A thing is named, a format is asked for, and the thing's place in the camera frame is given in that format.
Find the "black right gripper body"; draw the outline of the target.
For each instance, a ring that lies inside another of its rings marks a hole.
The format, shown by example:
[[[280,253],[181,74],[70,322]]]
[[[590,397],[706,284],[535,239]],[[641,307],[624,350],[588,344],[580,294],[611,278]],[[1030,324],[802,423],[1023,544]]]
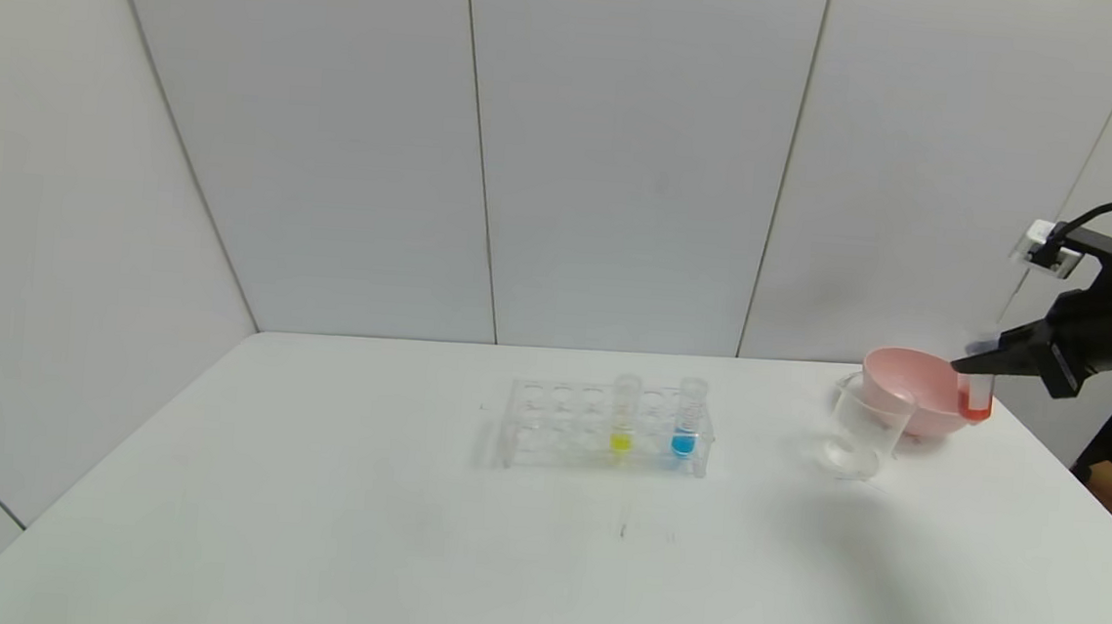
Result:
[[[1052,398],[1078,397],[1089,377],[1112,372],[1112,293],[1059,295],[1031,329],[1032,361]]]

